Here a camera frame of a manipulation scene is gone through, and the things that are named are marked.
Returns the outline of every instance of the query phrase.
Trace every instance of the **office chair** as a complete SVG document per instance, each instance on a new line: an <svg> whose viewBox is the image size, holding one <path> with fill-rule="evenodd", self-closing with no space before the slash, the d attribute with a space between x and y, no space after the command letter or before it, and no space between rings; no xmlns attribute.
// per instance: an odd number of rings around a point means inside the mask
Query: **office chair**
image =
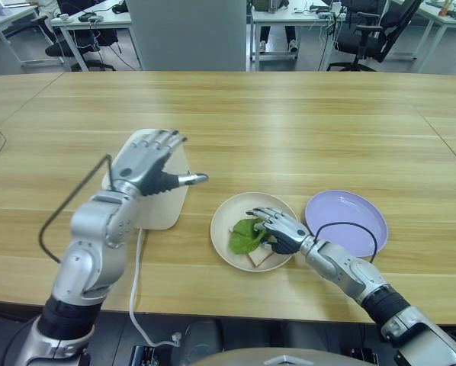
<svg viewBox="0 0 456 366"><path fill-rule="evenodd" d="M50 32L50 29L45 24L45 20L47 19L46 16L38 17L35 19L31 19L29 21L13 23L9 28L6 29L4 32L6 38L11 38L16 34L19 34L23 31L27 31L29 29L33 29L36 31L41 32L44 34L51 42L56 41L55 34Z"/></svg>
<svg viewBox="0 0 456 366"><path fill-rule="evenodd" d="M348 28L351 28L354 14L377 14L381 2L380 0L342 0L342 6L347 8Z"/></svg>
<svg viewBox="0 0 456 366"><path fill-rule="evenodd" d="M331 63L332 67L340 66L340 71L375 71L370 67L358 63L360 59L371 57L379 63L384 61L397 38L407 27L411 18L418 10L422 0L405 0L396 11L388 11L381 19L381 25L358 25L357 31L361 34L342 33L337 38L335 48L338 51L355 55L351 63ZM380 18L378 14L358 13L359 17L376 24Z"/></svg>
<svg viewBox="0 0 456 366"><path fill-rule="evenodd" d="M93 6L92 0L58 0L59 9L62 13L73 15L84 9ZM77 50L81 54L85 65L88 68L97 67L101 71L111 69L116 71L112 65L105 64L96 59L84 59L83 55L88 52L98 52L100 46L110 46L118 42L116 30L101 29L101 30L71 30L71 35ZM51 57L74 57L72 50L65 40L57 40L52 46L45 49L45 53ZM71 66L72 71L79 71L81 68L78 63Z"/></svg>

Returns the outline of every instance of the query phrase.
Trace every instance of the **green lettuce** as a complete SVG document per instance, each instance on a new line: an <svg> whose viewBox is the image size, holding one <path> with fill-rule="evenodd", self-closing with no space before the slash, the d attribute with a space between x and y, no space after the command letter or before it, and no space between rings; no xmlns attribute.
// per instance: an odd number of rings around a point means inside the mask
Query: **green lettuce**
<svg viewBox="0 0 456 366"><path fill-rule="evenodd" d="M260 219L243 219L233 227L228 246L235 254L248 254L257 249L262 239L270 234L267 230L256 230L256 223L261 223Z"/></svg>

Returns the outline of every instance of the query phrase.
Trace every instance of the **desk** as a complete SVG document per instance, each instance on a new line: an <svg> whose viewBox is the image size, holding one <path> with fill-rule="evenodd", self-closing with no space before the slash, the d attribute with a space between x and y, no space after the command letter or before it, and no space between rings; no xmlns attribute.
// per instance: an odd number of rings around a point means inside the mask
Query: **desk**
<svg viewBox="0 0 456 366"><path fill-rule="evenodd" d="M38 248L42 223L133 131L171 127L189 137L190 166L210 181L189 189L173 228L148 233L136 310L369 322L302 256L253 274L225 263L209 238L214 211L234 194L264 191L301 213L317 192L344 189L387 219L389 242L375 260L384 277L435 322L456 324L456 156L419 104L438 97L456 98L456 77L64 73L1 126L9 144L0 156L0 300L45 302L58 267ZM101 178L50 227L53 252L67 247L72 212ZM128 307L134 242L105 309Z"/></svg>
<svg viewBox="0 0 456 366"><path fill-rule="evenodd" d="M0 125L60 73L0 76Z"/></svg>
<svg viewBox="0 0 456 366"><path fill-rule="evenodd" d="M143 62L142 57L139 57L139 55L138 55L138 52L140 51L140 49L137 45L135 31L133 30L133 27L131 24L130 13L126 12L126 13L115 14L111 9L106 10L106 9L109 9L113 5L116 5L118 2L119 2L119 0L106 0L97 5L91 6L90 8L87 8L84 11L85 12L99 11L98 15L104 17L104 20L99 23L95 23L92 26L92 29L123 29L123 28L128 29L128 32L129 32L130 38L131 38L131 42L133 44L133 48L135 49L138 60L140 61L140 67L142 69L145 69L144 65L142 65L142 62ZM77 50L77 46L75 45L75 42L69 33L69 31L91 29L91 25L88 22L79 21L79 16L81 14L84 14L84 13L82 11L80 11L77 14L70 16L68 21L62 21L59 18L55 18L55 19L52 19L51 23L54 27L59 27L60 30L62 31L62 34L63 34L64 38L66 39L67 44L70 47L70 50L74 54L75 60L81 66L81 70L89 71L88 67L85 65L84 59L81 57L81 54Z"/></svg>
<svg viewBox="0 0 456 366"><path fill-rule="evenodd" d="M268 13L267 11L256 11L255 8L252 8L252 22L250 24L250 59L255 54L255 70L258 71L260 68L260 49L258 42L258 35L260 34L261 27L267 26L295 26L295 27L304 27L304 26L317 26L323 27L328 24L328 21L325 19L319 19L316 13L308 13L305 11L303 14L293 14L294 9L303 10L305 8L309 9L310 5L315 6L326 6L323 0L315 0L309 2L307 0L294 0L291 1L289 7L280 8L274 14ZM297 48L299 49L301 39L300 32L297 36ZM331 56L331 51L333 48L332 42L326 42L325 49L323 50L323 61L320 65L320 70L325 70L328 68L329 58ZM297 53L281 53L281 52L267 52L265 55L274 55L274 54L285 54L297 58L299 50Z"/></svg>
<svg viewBox="0 0 456 366"><path fill-rule="evenodd" d="M402 4L403 0L393 0L397 4ZM384 6L384 11L389 8L389 1L387 1L386 5ZM426 51L425 56L423 57L422 62L419 64L418 67L418 73L422 73L425 71L425 68L427 67L429 61L432 59L433 54L435 53L436 47L440 43L440 40L443 37L443 34L448 28L456 28L456 19L453 19L452 17L446 16L446 17L439 17L438 13L440 12L440 9L435 8L431 5L427 5L425 2L423 2L419 8L418 11L416 12L417 14L421 15L422 17L428 19L428 25L426 26L425 32L423 33L421 40L418 44L418 47L413 53L413 58L415 59L418 56L419 51L422 49L424 46L426 40L428 39L428 35L430 30L433 27L433 24L437 24L439 26L438 31L436 32L435 36L433 37L432 44L429 46L428 50Z"/></svg>
<svg viewBox="0 0 456 366"><path fill-rule="evenodd" d="M20 59L20 57L13 50L13 47L11 47L9 40L7 40L5 35L2 33L2 30L4 30L6 27L9 27L11 23L13 23L14 21L17 21L18 19L24 18L31 14L36 14L35 8L35 6L26 6L23 8L7 8L5 9L6 15L0 15L0 39L5 44L6 48L8 48L11 55L13 55L13 57L16 59L18 64L20 64L21 66L26 66L31 63L45 63L50 61L56 61L56 59ZM43 36L45 37L45 40L51 43L48 37L46 37L45 35Z"/></svg>

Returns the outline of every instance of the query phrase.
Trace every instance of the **silver robotic arm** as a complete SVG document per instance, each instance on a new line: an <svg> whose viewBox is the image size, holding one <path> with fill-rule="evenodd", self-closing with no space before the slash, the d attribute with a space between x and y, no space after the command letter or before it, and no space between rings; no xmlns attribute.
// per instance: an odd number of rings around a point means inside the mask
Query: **silver robotic arm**
<svg viewBox="0 0 456 366"><path fill-rule="evenodd" d="M350 255L338 244L315 240L294 218L272 208L247 212L264 222L276 239L267 242L275 252L301 252L307 263L323 278L335 283L376 322L382 336L398 349L396 362L402 366L450 366L456 364L456 341L419 309L412 307L369 262Z"/></svg>
<svg viewBox="0 0 456 366"><path fill-rule="evenodd" d="M203 174L162 171L185 140L176 130L139 137L114 164L111 190L95 194L74 213L71 241L52 294L33 323L16 366L54 364L54 360L88 364L86 347L102 303L124 272L140 198L207 180Z"/></svg>

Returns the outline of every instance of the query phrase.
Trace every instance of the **lavender plate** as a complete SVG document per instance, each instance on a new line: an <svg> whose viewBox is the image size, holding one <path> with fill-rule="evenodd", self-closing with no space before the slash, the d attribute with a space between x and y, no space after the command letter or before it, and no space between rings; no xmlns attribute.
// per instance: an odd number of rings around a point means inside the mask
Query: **lavender plate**
<svg viewBox="0 0 456 366"><path fill-rule="evenodd" d="M306 206L305 216L313 234L326 223L359 223L375 235L378 252L386 245L389 235L382 213L365 198L347 191L324 191L313 196ZM366 257L374 252L374 240L356 226L328 226L321 230L320 238L343 246L356 257Z"/></svg>

